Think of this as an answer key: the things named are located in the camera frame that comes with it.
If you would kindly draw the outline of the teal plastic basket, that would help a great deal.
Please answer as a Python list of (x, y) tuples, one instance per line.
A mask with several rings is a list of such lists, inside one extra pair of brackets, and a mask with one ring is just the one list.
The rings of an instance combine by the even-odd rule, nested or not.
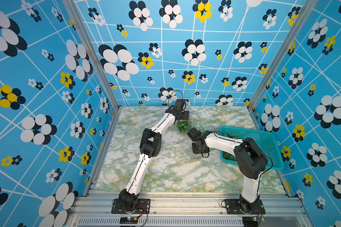
[(272, 169), (284, 169), (284, 163), (278, 149), (277, 141), (270, 132), (229, 126), (221, 126), (219, 131), (224, 136), (226, 136), (226, 133), (230, 133), (231, 135), (240, 136), (241, 139), (246, 139), (247, 137), (252, 138), (260, 147), (261, 151), (271, 158), (273, 162)]

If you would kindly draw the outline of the green pepper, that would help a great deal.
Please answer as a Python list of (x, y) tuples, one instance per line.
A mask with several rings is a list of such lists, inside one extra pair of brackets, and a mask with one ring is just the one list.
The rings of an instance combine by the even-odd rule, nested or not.
[(225, 134), (228, 138), (231, 138), (231, 139), (241, 139), (241, 137), (240, 136), (235, 136), (235, 135), (231, 135), (230, 133), (226, 133)]

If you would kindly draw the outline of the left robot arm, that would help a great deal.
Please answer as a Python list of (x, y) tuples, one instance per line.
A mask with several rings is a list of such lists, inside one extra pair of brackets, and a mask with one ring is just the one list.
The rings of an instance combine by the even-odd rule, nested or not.
[(124, 206), (125, 211), (133, 212), (137, 207), (141, 185), (149, 165), (158, 156), (162, 146), (163, 133), (180, 120), (189, 119), (189, 111), (186, 111), (186, 101), (177, 99), (175, 105), (165, 110), (163, 118), (152, 128), (143, 131), (140, 141), (140, 156), (136, 168), (127, 186), (118, 197), (118, 201)]

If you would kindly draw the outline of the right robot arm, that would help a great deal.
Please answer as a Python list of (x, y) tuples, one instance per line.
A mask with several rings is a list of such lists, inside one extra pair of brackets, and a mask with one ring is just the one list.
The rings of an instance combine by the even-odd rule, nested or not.
[(269, 156), (252, 138), (233, 139), (222, 136), (215, 131), (201, 132), (192, 128), (187, 132), (192, 140), (194, 154), (208, 154), (211, 149), (221, 150), (236, 158), (239, 170), (243, 174), (243, 189), (240, 195), (241, 212), (250, 214), (260, 201), (259, 187), (261, 176), (268, 171)]

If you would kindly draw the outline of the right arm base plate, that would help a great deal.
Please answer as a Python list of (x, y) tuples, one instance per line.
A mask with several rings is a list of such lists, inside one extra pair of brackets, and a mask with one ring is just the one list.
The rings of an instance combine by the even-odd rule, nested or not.
[(257, 199), (253, 203), (240, 199), (225, 199), (221, 202), (221, 206), (226, 209), (227, 214), (245, 214), (245, 215), (265, 215), (261, 200)]

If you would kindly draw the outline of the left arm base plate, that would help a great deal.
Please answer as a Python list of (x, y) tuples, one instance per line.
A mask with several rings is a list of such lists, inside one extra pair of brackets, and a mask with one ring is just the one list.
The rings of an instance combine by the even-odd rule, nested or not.
[(150, 199), (137, 199), (130, 204), (125, 204), (120, 199), (114, 199), (112, 202), (112, 214), (148, 214), (150, 210)]

